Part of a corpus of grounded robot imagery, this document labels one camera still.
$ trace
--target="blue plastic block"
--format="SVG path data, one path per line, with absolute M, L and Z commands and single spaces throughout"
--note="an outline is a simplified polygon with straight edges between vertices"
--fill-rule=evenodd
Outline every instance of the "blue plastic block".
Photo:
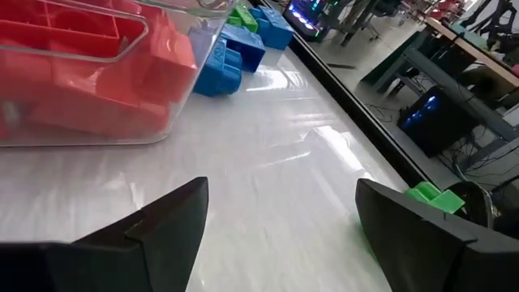
M 258 23 L 257 33 L 263 43 L 270 48 L 285 49 L 294 36 L 294 30 L 279 11 L 265 6 L 249 9 Z
M 227 40 L 218 38 L 200 76 L 194 92 L 208 97 L 235 93 L 242 82 L 239 53 L 226 48 Z
M 214 32 L 208 29 L 191 27 L 187 32 L 187 36 L 191 41 L 196 66 L 200 67 L 207 57 L 209 48 L 211 48 Z
M 230 24 L 224 25 L 220 36 L 227 40 L 227 48 L 242 55 L 242 69 L 256 72 L 261 59 L 265 55 L 265 46 L 261 37 L 246 28 L 235 27 Z

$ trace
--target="green plastic block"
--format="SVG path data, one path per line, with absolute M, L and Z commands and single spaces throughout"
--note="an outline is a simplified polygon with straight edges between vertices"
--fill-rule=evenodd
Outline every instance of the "green plastic block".
M 442 192 L 430 182 L 419 183 L 415 188 L 407 190 L 405 195 L 449 214 L 454 214 L 465 204 L 452 191 Z
M 258 23 L 256 22 L 256 19 L 252 17 L 247 7 L 243 5 L 241 2 L 238 2 L 238 4 L 236 4 L 236 7 L 233 9 L 233 12 L 230 14 L 230 17 L 238 17 L 241 20 L 240 24 L 237 26 L 244 26 L 251 32 L 258 31 Z
M 242 20 L 236 16 L 229 16 L 227 23 L 233 26 L 242 26 Z

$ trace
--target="white table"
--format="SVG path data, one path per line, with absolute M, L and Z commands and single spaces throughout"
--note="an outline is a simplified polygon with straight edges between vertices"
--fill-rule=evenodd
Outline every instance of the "white table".
M 231 97 L 191 96 L 160 143 L 3 148 L 0 172 L 2 241 L 73 241 L 207 176 L 188 291 L 390 291 L 354 192 L 407 186 L 289 49 Z

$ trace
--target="glossy table surface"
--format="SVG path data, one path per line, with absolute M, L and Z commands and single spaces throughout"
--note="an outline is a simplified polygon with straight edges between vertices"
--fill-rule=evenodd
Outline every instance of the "glossy table surface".
M 390 291 L 354 193 L 407 186 L 289 49 L 231 97 L 193 94 L 160 143 L 4 148 L 0 172 L 4 242 L 74 241 L 207 176 L 187 291 Z

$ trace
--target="computer tower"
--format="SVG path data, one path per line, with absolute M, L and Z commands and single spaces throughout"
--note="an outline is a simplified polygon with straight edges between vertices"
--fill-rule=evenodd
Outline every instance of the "computer tower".
M 469 134 L 478 120 L 435 86 L 401 111 L 397 125 L 428 157 L 434 157 Z
M 328 0 L 291 0 L 283 11 L 283 17 L 305 41 L 318 41 L 321 25 L 320 14 Z

